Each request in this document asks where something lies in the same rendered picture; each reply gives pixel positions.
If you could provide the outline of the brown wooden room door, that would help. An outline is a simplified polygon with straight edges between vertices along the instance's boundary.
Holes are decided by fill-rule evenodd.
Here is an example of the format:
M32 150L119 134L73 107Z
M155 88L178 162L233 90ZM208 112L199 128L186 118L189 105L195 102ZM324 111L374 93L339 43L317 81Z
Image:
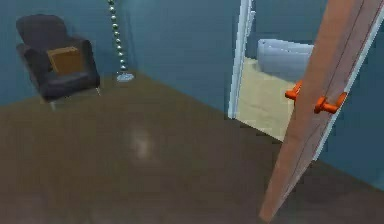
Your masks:
M383 20L384 0L328 0L305 75L286 92L294 109L259 212L266 224L319 155Z

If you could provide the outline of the pale blue sofa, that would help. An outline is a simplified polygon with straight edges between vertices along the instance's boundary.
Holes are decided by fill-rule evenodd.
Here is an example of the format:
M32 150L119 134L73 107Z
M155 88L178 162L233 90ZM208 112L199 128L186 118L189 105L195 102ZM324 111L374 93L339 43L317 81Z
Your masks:
M296 82L305 73L313 45L279 39L260 39L257 60L264 73Z

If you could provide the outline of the beaded silver floor lamp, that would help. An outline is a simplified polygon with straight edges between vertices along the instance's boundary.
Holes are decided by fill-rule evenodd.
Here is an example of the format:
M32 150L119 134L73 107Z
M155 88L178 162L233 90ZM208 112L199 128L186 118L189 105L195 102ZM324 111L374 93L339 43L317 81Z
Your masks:
M117 17L117 5L115 0L106 0L108 4L108 11L110 13L111 27L114 38L115 49L119 59L119 71L117 72L116 81L119 83L126 83L134 78L134 75L127 70L126 56L121 38L120 27Z

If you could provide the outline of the brown square cushion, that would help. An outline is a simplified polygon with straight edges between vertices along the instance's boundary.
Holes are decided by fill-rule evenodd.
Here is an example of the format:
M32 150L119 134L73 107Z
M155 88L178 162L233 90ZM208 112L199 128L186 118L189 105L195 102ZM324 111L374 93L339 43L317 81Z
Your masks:
M53 70L58 75L67 75L83 70L83 59L78 48L70 46L47 51Z

